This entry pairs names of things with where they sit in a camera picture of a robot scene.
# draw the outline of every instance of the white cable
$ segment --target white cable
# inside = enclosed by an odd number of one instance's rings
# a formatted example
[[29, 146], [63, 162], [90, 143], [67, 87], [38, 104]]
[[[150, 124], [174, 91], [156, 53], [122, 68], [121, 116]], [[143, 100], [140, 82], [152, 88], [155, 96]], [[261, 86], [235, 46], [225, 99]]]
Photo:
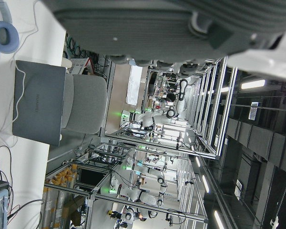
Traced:
[[13, 54], [13, 57], [12, 59], [15, 60], [15, 55], [17, 54], [17, 52], [23, 47], [25, 41], [27, 40], [28, 37], [32, 36], [33, 34], [37, 33], [39, 31], [39, 28], [38, 28], [38, 25], [37, 25], [37, 21], [36, 21], [36, 10], [35, 10], [35, 5], [37, 2], [39, 2], [40, 0], [36, 0], [34, 1], [33, 3], [33, 12], [34, 12], [34, 21], [35, 21], [35, 27], [36, 27], [36, 30], [35, 28], [33, 30], [35, 30], [34, 32], [30, 33], [28, 36], [26, 36], [26, 38], [24, 39], [23, 43], [21, 44], [21, 46], [18, 48], [18, 50], [16, 52], [14, 52]]
[[21, 96], [20, 98], [18, 99], [17, 103], [16, 103], [16, 117], [13, 119], [12, 123], [16, 121], [16, 119], [18, 118], [18, 103], [20, 102], [20, 100], [22, 99], [23, 95], [24, 95], [24, 80], [25, 80], [25, 76], [26, 76], [26, 73], [22, 70], [20, 70], [17, 66], [17, 64], [15, 63], [16, 65], [16, 68], [19, 72], [23, 73], [23, 80], [22, 80], [22, 93], [21, 93]]

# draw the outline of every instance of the office chair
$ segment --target office chair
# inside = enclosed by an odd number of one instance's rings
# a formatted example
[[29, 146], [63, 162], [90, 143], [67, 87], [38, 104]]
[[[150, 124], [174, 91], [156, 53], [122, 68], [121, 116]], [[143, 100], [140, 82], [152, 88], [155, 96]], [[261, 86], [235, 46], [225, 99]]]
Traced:
[[107, 86], [95, 75], [66, 74], [61, 127], [85, 134], [95, 134], [102, 125]]
[[286, 0], [43, 0], [89, 51], [166, 63], [273, 49], [286, 31]]

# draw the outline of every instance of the huawei logo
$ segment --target huawei logo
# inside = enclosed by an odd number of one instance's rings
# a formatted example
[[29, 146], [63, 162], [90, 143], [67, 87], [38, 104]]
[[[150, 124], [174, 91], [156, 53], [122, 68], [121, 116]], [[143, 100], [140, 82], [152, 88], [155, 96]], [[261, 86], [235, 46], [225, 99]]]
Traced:
[[39, 94], [36, 95], [35, 112], [39, 111]]

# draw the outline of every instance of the chair backrest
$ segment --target chair backrest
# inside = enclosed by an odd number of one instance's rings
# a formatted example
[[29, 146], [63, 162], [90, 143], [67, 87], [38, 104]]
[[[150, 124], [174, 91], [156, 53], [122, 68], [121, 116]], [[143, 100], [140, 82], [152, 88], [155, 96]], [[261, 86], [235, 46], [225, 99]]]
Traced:
[[66, 128], [73, 106], [74, 98], [74, 82], [73, 75], [66, 74], [65, 86], [63, 89], [63, 105], [62, 105], [62, 117], [61, 117], [61, 128]]
[[104, 119], [107, 86], [104, 78], [95, 75], [73, 75], [74, 97], [67, 129], [95, 134]]

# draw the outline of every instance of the gray laptop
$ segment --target gray laptop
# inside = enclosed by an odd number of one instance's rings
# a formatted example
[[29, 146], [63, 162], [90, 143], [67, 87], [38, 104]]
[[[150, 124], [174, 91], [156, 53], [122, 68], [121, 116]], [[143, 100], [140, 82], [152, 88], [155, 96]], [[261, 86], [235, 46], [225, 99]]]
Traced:
[[[16, 61], [26, 73], [24, 95], [18, 103], [18, 118], [13, 123], [15, 136], [59, 146], [65, 82], [64, 67]], [[22, 94], [23, 73], [15, 70], [13, 119]]]

